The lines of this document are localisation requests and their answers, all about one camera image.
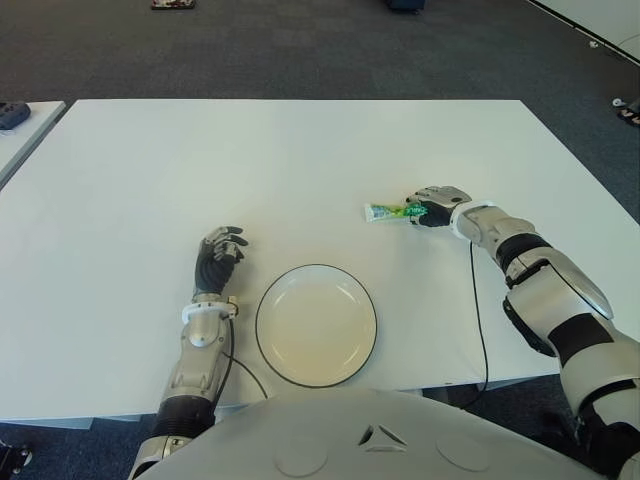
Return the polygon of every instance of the small object on floor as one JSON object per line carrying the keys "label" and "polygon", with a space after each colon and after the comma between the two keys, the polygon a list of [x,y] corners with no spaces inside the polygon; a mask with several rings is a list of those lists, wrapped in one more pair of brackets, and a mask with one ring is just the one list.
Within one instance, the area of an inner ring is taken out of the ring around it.
{"label": "small object on floor", "polygon": [[631,126],[640,127],[640,98],[635,99],[628,105],[622,102],[622,105],[620,105],[618,109],[618,117]]}
{"label": "small object on floor", "polygon": [[196,6],[196,0],[151,0],[151,10],[188,10]]}
{"label": "small object on floor", "polygon": [[0,480],[9,480],[29,464],[33,452],[27,446],[14,447],[0,440]]}
{"label": "small object on floor", "polygon": [[420,13],[424,10],[425,0],[386,0],[387,7],[394,12]]}

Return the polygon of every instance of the robot forearm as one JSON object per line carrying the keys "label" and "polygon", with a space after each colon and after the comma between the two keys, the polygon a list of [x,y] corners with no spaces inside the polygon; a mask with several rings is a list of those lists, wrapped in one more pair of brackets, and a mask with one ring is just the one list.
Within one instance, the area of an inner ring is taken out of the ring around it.
{"label": "robot forearm", "polygon": [[640,345],[615,329],[598,287],[526,220],[454,187],[430,187],[407,199],[435,210],[428,226],[447,223],[487,250],[510,291],[504,310],[529,345],[560,361],[563,389],[594,466],[609,475],[640,451]]}

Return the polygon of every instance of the robotic hand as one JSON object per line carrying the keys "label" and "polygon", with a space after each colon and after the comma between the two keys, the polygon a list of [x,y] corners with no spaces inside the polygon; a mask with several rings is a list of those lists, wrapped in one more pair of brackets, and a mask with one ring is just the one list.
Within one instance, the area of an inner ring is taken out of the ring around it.
{"label": "robotic hand", "polygon": [[[200,243],[196,260],[192,303],[182,311],[182,354],[174,367],[158,410],[156,425],[138,451],[129,479],[184,447],[215,422],[214,409],[229,375],[233,358],[233,319],[238,313],[234,297],[221,300],[235,265],[244,258],[239,246],[242,229],[221,227]],[[226,372],[218,359],[230,338],[231,357]]]}
{"label": "robotic hand", "polygon": [[594,468],[630,476],[640,462],[640,345],[613,326],[602,291],[530,222],[492,202],[472,201],[455,187],[424,188],[407,202],[429,209],[412,223],[448,225],[491,255],[510,289],[505,313],[531,347],[560,361]]}

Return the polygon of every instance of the white table surface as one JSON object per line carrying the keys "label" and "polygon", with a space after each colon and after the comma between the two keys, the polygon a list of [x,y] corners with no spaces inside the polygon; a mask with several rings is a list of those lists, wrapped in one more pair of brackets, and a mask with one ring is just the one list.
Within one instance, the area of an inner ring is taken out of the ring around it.
{"label": "white table surface", "polygon": [[[374,352],[345,385],[480,382],[468,244],[362,213],[449,184],[534,222],[640,338],[638,225],[518,101],[80,101],[0,195],[0,418],[155,411],[198,243],[227,224],[251,242],[225,292],[240,301],[237,357],[268,392],[299,387],[261,359],[256,306],[307,263],[350,272],[378,314]],[[491,380],[557,372],[476,258]],[[223,403],[259,398],[234,367]]]}
{"label": "white table surface", "polygon": [[0,131],[0,185],[47,133],[64,102],[35,102],[29,108],[31,115],[24,122],[9,132]]}

